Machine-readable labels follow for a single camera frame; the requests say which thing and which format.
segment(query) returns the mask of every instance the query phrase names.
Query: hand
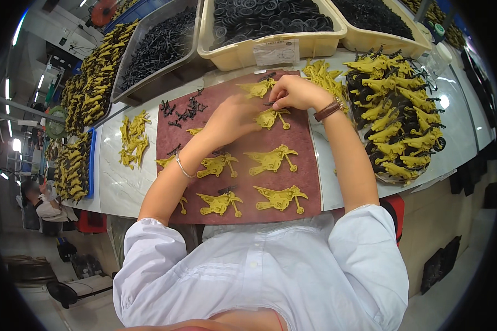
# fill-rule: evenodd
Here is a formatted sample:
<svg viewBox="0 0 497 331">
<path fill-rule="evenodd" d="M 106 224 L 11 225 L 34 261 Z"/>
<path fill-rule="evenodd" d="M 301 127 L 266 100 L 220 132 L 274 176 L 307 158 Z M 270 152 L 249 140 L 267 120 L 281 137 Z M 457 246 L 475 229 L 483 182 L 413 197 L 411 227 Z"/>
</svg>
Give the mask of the hand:
<svg viewBox="0 0 497 331">
<path fill-rule="evenodd" d="M 46 184 L 39 185 L 39 190 L 43 195 L 46 195 L 47 193 Z"/>
<path fill-rule="evenodd" d="M 272 88 L 269 101 L 274 101 L 274 110 L 285 107 L 305 110 L 313 107 L 319 112 L 333 102 L 333 96 L 300 76 L 284 75 Z"/>
<path fill-rule="evenodd" d="M 254 122 L 259 112 L 243 95 L 233 95 L 215 109 L 196 137 L 207 138 L 213 149 L 225 146 L 241 136 L 261 130 Z"/>
</svg>

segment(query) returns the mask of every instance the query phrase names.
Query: shirt sleeve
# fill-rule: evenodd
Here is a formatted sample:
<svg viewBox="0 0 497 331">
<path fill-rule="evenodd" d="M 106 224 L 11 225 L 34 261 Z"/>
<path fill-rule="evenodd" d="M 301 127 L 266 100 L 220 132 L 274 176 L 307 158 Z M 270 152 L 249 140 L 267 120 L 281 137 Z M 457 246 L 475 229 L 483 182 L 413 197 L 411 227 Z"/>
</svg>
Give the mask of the shirt sleeve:
<svg viewBox="0 0 497 331">
<path fill-rule="evenodd" d="M 127 230 L 123 253 L 123 267 L 114 277 L 112 288 L 114 308 L 121 321 L 123 311 L 140 291 L 186 257 L 186 243 L 178 231 L 145 218 Z"/>
<path fill-rule="evenodd" d="M 62 213 L 62 210 L 53 208 L 51 203 L 47 202 L 47 201 L 43 202 L 36 209 L 36 211 L 37 211 L 37 215 L 39 215 L 39 217 L 41 217 L 41 218 L 55 217 L 55 216 L 58 216 Z"/>
<path fill-rule="evenodd" d="M 328 241 L 366 313 L 383 330 L 397 330 L 409 278 L 390 214 L 373 204 L 356 208 L 337 221 Z"/>
</svg>

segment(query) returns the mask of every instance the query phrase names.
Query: black fan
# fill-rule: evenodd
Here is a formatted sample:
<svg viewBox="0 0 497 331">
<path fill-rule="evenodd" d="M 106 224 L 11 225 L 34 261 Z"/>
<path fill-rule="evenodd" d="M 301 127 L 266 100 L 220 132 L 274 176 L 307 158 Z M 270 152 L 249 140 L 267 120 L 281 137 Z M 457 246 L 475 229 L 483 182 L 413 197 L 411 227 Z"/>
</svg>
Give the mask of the black fan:
<svg viewBox="0 0 497 331">
<path fill-rule="evenodd" d="M 78 300 L 85 299 L 87 297 L 91 297 L 93 295 L 97 295 L 112 289 L 112 286 L 110 286 L 106 289 L 95 291 L 86 295 L 77 295 L 77 292 L 73 288 L 58 281 L 50 281 L 46 284 L 46 287 L 51 297 L 61 302 L 62 307 L 65 309 L 68 309 L 70 305 L 73 305 Z"/>
</svg>

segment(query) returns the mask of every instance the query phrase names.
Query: green container lid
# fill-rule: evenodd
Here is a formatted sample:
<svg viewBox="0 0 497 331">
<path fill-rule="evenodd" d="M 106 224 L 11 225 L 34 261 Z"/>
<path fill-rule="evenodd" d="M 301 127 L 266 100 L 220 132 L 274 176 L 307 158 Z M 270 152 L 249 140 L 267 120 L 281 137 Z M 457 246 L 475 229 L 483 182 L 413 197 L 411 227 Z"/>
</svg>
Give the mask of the green container lid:
<svg viewBox="0 0 497 331">
<path fill-rule="evenodd" d="M 440 24 L 436 23 L 435 24 L 435 32 L 439 36 L 443 36 L 446 30 L 444 30 L 444 27 L 441 26 Z"/>
</svg>

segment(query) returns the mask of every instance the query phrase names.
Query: gray plastic bin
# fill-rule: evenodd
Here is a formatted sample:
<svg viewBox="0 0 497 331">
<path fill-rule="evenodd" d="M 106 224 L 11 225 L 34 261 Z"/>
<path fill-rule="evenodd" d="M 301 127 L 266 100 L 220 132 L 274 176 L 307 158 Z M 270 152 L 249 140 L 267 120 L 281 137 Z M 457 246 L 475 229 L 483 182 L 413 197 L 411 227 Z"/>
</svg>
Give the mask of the gray plastic bin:
<svg viewBox="0 0 497 331">
<path fill-rule="evenodd" d="M 111 102 L 123 102 L 130 106 L 137 106 L 170 89 L 174 89 L 184 83 L 191 82 L 192 80 L 201 77 L 213 67 L 210 60 L 203 59 L 197 54 L 202 5 L 203 0 L 172 0 L 144 17 L 140 23 L 138 23 L 131 36 L 131 40 L 129 40 L 129 45 L 123 54 L 120 68 L 118 69 L 114 87 L 112 89 Z M 131 88 L 122 90 L 120 85 L 123 75 L 133 60 L 131 55 L 134 55 L 139 46 L 139 42 L 144 38 L 146 33 L 156 24 L 184 11 L 186 7 L 194 6 L 197 6 L 197 12 L 190 53 L 182 59 L 147 76 L 134 84 Z"/>
</svg>

